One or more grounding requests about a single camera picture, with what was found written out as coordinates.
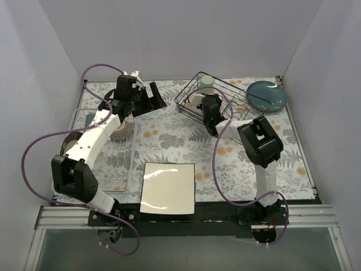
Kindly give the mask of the green cup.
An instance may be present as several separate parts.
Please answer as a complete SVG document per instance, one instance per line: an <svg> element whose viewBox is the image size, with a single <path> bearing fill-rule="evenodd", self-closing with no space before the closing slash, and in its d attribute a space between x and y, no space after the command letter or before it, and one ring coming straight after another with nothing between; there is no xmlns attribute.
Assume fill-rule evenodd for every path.
<svg viewBox="0 0 361 271"><path fill-rule="evenodd" d="M214 94L214 78L210 75L204 75L199 83L199 94Z"/></svg>

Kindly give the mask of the black wire dish rack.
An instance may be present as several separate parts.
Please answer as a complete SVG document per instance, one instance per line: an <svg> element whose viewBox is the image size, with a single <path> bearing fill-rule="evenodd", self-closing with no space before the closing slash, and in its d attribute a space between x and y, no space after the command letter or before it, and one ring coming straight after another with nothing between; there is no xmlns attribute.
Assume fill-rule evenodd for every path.
<svg viewBox="0 0 361 271"><path fill-rule="evenodd" d="M271 102L225 80L198 72L176 96L177 109L202 124L217 120L253 120L268 113Z"/></svg>

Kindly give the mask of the white square plate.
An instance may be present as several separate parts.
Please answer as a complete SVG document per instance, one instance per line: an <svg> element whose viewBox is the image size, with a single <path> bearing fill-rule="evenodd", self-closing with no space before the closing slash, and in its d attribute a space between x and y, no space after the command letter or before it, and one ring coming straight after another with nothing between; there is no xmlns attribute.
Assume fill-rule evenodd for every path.
<svg viewBox="0 0 361 271"><path fill-rule="evenodd" d="M194 214L195 165L146 162L140 212L152 215Z"/></svg>

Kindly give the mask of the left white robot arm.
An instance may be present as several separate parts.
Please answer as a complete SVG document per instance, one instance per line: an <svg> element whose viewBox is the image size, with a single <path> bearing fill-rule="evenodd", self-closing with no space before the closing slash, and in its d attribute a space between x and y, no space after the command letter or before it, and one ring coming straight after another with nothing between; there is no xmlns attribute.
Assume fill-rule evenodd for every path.
<svg viewBox="0 0 361 271"><path fill-rule="evenodd" d="M99 188L92 169L103 146L127 117L166 107L155 82L150 83L150 89L151 97L138 76L118 76L116 88L98 105L92 124L67 152L51 161L54 190L100 211L100 218L109 226L119 222L120 212L115 199Z"/></svg>

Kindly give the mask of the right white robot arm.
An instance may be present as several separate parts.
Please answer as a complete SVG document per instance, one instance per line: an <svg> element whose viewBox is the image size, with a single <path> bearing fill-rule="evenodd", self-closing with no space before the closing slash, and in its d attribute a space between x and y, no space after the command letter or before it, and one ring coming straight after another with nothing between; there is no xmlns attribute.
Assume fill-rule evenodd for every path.
<svg viewBox="0 0 361 271"><path fill-rule="evenodd" d="M203 124L209 134L216 137L212 156L212 174L215 186L221 197L243 211L241 218L249 222L268 224L280 211L280 193L277 192L277 166L283 143L269 121L260 116L253 120L239 121L226 119L221 114L222 100L217 94L205 94L197 106L202 111ZM242 142L248 159L256 172L256 199L245 204L229 200L218 184L215 173L215 156L219 140L223 137Z"/></svg>

